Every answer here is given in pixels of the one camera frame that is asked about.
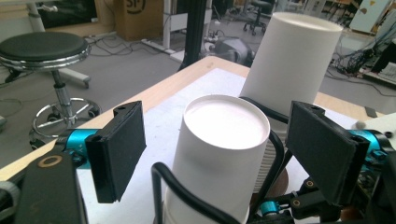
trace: gray floor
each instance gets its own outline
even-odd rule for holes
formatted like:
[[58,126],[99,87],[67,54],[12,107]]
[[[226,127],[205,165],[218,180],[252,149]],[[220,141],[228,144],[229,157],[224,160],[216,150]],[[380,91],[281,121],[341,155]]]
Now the gray floor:
[[[262,33],[253,36],[242,30],[243,25],[242,21],[221,20],[220,24],[212,22],[210,30],[218,31],[219,35],[239,36],[253,50],[257,50]],[[363,42],[369,38],[350,33],[344,36]],[[182,34],[173,34],[172,49],[183,49],[184,38]],[[85,89],[82,83],[74,80],[65,81],[71,96],[91,99],[108,110],[171,76],[179,66],[180,63],[170,59],[167,54],[139,42],[125,42],[116,35],[109,35],[92,45],[92,55],[86,61],[71,67],[92,78],[90,88]],[[384,114],[396,112],[396,90],[364,79],[346,79],[331,68],[329,71],[337,78],[327,74],[320,91],[357,105],[370,106]],[[6,76],[6,69],[0,67],[0,83]],[[51,75],[35,73],[8,85],[1,85],[0,100],[0,115],[7,117],[7,124],[0,133],[1,168],[32,150],[28,138],[31,120],[39,108],[56,100]]]

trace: stool post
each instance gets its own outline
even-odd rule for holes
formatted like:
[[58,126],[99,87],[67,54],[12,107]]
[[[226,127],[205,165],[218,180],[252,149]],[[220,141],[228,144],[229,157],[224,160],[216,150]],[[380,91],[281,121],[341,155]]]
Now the stool post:
[[67,121],[67,127],[71,128],[76,123],[76,115],[73,113],[72,103],[67,92],[66,85],[62,82],[61,75],[58,70],[51,71],[53,79],[55,81],[56,95],[58,96],[59,104],[61,105],[63,114]]

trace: stool caster wheel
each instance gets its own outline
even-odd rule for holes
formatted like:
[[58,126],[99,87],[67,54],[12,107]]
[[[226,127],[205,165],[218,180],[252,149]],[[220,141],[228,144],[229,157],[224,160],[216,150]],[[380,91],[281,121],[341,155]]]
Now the stool caster wheel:
[[91,109],[88,110],[88,115],[90,116],[90,118],[95,118],[96,116],[100,115],[100,109],[97,107],[93,107]]
[[53,121],[55,121],[55,120],[58,120],[58,119],[60,119],[61,118],[61,114],[54,114],[54,113],[50,113],[48,116],[47,116],[47,121],[51,121],[51,122],[53,122]]
[[36,150],[36,149],[46,145],[45,142],[43,142],[43,141],[41,141],[39,139],[36,139],[35,141],[30,141],[29,143],[30,143],[30,147],[32,148],[32,150]]

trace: black pole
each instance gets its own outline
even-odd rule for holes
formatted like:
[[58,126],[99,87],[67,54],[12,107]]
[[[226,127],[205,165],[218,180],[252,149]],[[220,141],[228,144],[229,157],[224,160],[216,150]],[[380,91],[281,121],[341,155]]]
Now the black pole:
[[204,32],[206,0],[189,0],[187,2],[187,33],[184,59],[179,71],[200,59],[202,36]]

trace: office chair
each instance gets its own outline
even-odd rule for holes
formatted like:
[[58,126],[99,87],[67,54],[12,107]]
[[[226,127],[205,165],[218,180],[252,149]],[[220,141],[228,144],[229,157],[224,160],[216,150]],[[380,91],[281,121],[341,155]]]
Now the office chair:
[[[70,98],[61,79],[60,68],[85,60],[91,47],[77,36],[58,32],[37,32],[17,35],[0,43],[0,63],[18,76],[21,72],[51,72],[58,102],[41,108],[32,122],[30,140],[33,149],[44,142],[35,138],[35,133],[45,138],[56,138],[65,129],[74,126],[77,120],[86,121],[101,113],[93,101]],[[84,118],[82,112],[88,112]]]
[[272,10],[273,10],[274,4],[275,4],[275,0],[265,0],[265,1],[252,0],[250,4],[253,5],[254,7],[258,7],[259,9],[257,10],[256,20],[248,21],[247,23],[245,23],[244,31],[248,30],[247,26],[249,25],[249,29],[252,31],[251,32],[252,35],[256,35],[256,32],[254,31],[254,29],[257,26],[261,27],[262,32],[265,33],[265,29],[267,28],[267,25],[263,22],[260,22],[260,16],[262,15],[262,13],[264,13],[264,14],[272,13]]

